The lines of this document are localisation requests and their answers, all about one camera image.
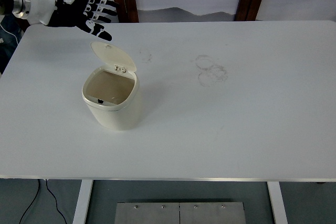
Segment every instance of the robot finger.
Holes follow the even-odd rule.
[[[102,6],[99,6],[97,4],[88,4],[85,8],[86,12],[100,12],[100,13],[106,13],[111,16],[116,16],[117,13],[111,9],[104,8]]]
[[[81,18],[79,21],[77,21],[76,26],[79,29],[86,31],[89,34],[95,35],[101,39],[105,39],[108,41],[112,40],[112,36],[104,30],[104,26],[95,23],[92,20]]]
[[[99,21],[102,21],[104,23],[111,23],[112,22],[112,20],[110,20],[109,18],[106,18],[104,16],[95,14],[93,12],[84,12],[84,15],[86,15],[91,20],[99,20]]]
[[[115,8],[119,7],[119,4],[112,1],[112,0],[89,0],[89,4],[102,4],[102,5],[109,5]]]

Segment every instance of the table top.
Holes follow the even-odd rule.
[[[31,26],[0,78],[0,177],[336,181],[336,23],[109,24],[137,66],[139,124],[81,96],[103,65],[77,28]]]

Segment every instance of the black cable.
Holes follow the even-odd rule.
[[[51,193],[51,195],[54,197],[54,199],[55,199],[55,201],[56,201],[56,209],[57,209],[57,211],[62,215],[62,217],[63,217],[63,219],[64,219],[64,221],[65,221],[65,224],[68,224],[68,223],[67,223],[67,220],[66,220],[65,217],[64,217],[64,215],[58,210],[57,199],[56,199],[55,195],[49,190],[49,187],[48,187],[48,181],[47,181],[47,180],[46,180],[46,186],[47,186],[48,191]]]
[[[35,195],[33,201],[30,203],[29,207],[27,207],[26,211],[25,211],[25,212],[23,213],[23,215],[21,216],[21,219],[20,219],[19,224],[21,224],[21,221],[22,221],[24,215],[26,214],[26,212],[28,211],[28,209],[32,206],[32,204],[34,203],[34,201],[35,201],[35,199],[36,199],[36,197],[37,197],[37,195],[38,195],[38,192],[40,191],[40,180],[37,180],[37,181],[38,181],[38,188],[37,188],[36,195]]]

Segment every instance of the stainless steel panel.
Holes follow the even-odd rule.
[[[180,224],[246,224],[242,202],[180,203]]]
[[[118,203],[114,224],[179,224],[179,203]]]

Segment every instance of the circular marks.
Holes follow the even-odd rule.
[[[201,71],[198,81],[204,87],[210,87],[227,79],[227,72],[223,66],[218,65],[208,55],[199,55],[196,66]]]

